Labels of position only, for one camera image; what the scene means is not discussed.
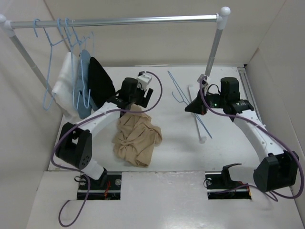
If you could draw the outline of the beige t shirt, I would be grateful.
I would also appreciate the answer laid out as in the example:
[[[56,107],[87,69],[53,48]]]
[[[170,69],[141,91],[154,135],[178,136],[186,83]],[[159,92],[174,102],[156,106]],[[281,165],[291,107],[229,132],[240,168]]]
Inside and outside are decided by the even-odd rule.
[[[160,127],[151,123],[151,117],[140,106],[133,104],[131,111],[117,122],[113,151],[118,158],[135,167],[148,167],[154,148],[163,140],[162,132]]]

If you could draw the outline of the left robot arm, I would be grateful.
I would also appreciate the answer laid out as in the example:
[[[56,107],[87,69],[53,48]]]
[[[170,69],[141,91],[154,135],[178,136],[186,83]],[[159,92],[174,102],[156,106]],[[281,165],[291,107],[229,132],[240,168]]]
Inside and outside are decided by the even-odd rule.
[[[92,139],[108,124],[119,119],[133,104],[146,108],[153,89],[147,88],[152,76],[144,73],[136,78],[127,77],[121,89],[109,97],[93,114],[79,125],[66,123],[61,129],[61,142],[55,151],[56,157],[90,177],[95,189],[106,185],[107,170],[92,158]]]

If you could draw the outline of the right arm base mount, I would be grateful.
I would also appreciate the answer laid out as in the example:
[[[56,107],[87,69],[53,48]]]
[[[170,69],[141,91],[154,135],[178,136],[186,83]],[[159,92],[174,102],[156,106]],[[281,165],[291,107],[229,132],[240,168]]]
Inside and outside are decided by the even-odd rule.
[[[229,164],[223,166],[221,171],[205,172],[203,185],[209,200],[252,199],[250,188],[245,183],[231,179],[229,168],[239,165],[241,163]]]

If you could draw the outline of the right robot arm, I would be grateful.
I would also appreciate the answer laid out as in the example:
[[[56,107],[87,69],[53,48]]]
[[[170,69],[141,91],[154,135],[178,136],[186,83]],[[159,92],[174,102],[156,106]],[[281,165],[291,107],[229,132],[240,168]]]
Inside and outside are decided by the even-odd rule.
[[[217,93],[210,93],[209,77],[198,79],[200,89],[197,97],[185,108],[186,112],[205,115],[222,109],[221,116],[229,117],[243,132],[258,155],[260,164],[254,170],[253,180],[262,192],[293,186],[299,172],[298,155],[269,133],[258,119],[254,107],[241,99],[239,82],[234,77],[224,77]]]

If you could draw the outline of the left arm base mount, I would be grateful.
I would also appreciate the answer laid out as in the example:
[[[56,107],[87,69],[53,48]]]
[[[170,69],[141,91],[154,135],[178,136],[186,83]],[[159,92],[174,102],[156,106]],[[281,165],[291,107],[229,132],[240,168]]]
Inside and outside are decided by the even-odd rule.
[[[122,173],[110,172],[105,181],[94,180],[90,177],[90,190],[88,200],[120,200]],[[77,200],[84,200],[87,195],[88,181],[84,174],[74,177],[74,181],[78,183]]]

